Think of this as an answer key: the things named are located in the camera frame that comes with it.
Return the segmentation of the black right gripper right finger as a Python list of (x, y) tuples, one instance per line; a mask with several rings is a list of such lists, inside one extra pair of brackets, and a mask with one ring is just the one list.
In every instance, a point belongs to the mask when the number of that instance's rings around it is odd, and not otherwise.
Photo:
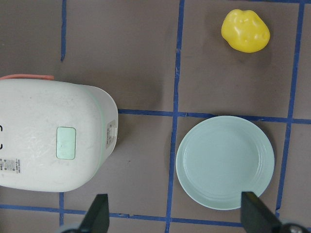
[(241, 224), (247, 233), (278, 233), (282, 223), (253, 192), (242, 192)]

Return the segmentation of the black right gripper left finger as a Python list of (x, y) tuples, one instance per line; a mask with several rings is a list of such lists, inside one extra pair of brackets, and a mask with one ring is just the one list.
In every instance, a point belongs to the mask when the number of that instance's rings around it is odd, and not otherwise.
[(109, 228), (109, 204), (107, 194), (97, 194), (83, 221), (79, 233), (106, 233)]

